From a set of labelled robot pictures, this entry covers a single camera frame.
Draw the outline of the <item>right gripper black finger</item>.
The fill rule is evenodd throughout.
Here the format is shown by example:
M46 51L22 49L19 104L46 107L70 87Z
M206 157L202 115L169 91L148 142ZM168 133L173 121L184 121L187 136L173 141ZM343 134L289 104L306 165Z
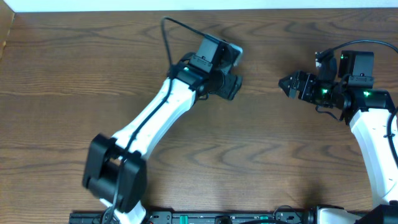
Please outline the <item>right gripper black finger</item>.
M284 78L281 78L278 82L278 86L280 88L290 88L295 84L295 82L299 79L300 70L293 72L290 75L287 75Z
M295 98L297 95L297 90L290 86L281 86L282 91L286 94L289 98Z

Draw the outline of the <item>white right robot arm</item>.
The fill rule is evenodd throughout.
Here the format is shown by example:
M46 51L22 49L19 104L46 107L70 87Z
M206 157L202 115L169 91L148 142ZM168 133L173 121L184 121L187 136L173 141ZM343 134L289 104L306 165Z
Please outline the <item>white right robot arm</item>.
M305 212L302 223L397 223L397 108L386 90L296 71L279 80L288 97L338 108L358 142L371 184L373 209L364 216L331 205Z

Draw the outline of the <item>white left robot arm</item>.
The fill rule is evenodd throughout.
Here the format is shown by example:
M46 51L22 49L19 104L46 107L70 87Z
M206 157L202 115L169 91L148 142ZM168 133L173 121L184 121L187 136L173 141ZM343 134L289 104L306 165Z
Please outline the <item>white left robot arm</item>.
M162 88L127 126L90 142L82 184L107 207L93 223L141 223L141 198L147 187L147 160L157 143L200 95L232 100L243 82L240 75L206 73L182 62L172 65Z

